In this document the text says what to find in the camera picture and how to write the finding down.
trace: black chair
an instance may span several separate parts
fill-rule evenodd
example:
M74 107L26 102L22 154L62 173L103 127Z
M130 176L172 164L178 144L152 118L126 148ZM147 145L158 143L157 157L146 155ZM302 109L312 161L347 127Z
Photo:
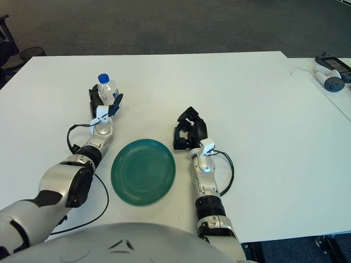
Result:
M9 68L2 68L3 65L9 60L11 56L18 55L20 50L18 49L15 40L13 39L9 28L5 23L5 19L8 18L9 15L0 16L0 87L5 85L6 76L13 76L16 74L14 70L19 69L25 63L22 62L16 66Z

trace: teal plate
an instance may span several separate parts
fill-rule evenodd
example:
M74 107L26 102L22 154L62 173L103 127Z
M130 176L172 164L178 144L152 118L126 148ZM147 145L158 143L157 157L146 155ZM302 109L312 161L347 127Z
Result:
M162 143L141 139L125 146L116 156L111 182L116 194L132 205L149 205L171 189L176 164Z

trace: water bottle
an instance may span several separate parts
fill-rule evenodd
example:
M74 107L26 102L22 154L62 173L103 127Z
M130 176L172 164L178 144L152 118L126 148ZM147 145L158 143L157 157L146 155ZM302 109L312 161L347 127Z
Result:
M119 95L115 82L110 80L107 74L100 74L98 79L100 82L98 89L104 105L112 105L115 98Z

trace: bottle cap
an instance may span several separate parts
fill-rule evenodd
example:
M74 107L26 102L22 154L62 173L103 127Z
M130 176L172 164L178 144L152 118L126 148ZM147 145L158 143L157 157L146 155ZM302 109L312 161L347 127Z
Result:
M99 79L99 82L100 82L101 84L105 84L105 83L107 83L107 82L110 81L109 75L107 75L107 74L105 74L105 73L100 74L99 77L98 77L98 79Z

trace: black cable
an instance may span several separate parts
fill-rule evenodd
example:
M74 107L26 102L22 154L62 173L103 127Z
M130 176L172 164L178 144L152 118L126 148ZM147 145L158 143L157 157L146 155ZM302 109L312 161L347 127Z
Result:
M225 193L228 192L228 190L230 189L231 185L233 184L233 181L234 181L234 165L233 165L233 162L231 161L230 157L228 154L226 154L225 152L222 152L222 151L217 151L217 150L213 150L215 153L210 155L210 156L214 156L214 155L218 155L218 154L221 154L223 155L229 162L229 165L230 165L230 169L231 169L231 178L230 178L230 181L229 181L229 184L228 186L220 193L220 196L223 196Z
M104 211L103 211L97 218L95 218L95 219L93 219L93 220L91 220L91 221L89 221L89 222L87 222L87 223L85 223L85 224L82 224L82 225L79 225L79 226L75 226L75 227L72 227L72 228L68 228L68 229L66 229L66 230L62 230L62 231L58 231L58 232L53 232L53 233L50 234L51 236L52 236L52 235L61 234L61 233L65 233L65 232L68 232L68 231L71 231L71 230L80 228L80 227L82 227L82 226L89 225L89 224L91 224L92 222L98 220L98 219L99 219L100 217L102 217L102 215L105 213L105 211L107 210L107 207L109 206L109 202L110 202L109 193L108 193L108 191L107 191L107 188L106 188L104 182L101 180L101 178L98 177L97 174L94 174L94 175L95 175L95 176L99 179L99 181L103 184L103 187L104 187L105 192L106 192L107 203L106 203L106 206L105 206Z
M68 129L68 132L67 132L67 145L68 145L68 148L70 149L71 153L75 154L79 149L80 147L78 145L71 145L71 142L70 142L70 133L71 131L73 131L75 128L77 127L91 127L91 126L95 126L97 124L99 124L101 122L101 120L99 120L98 122L94 123L94 124L75 124L73 125L71 128Z

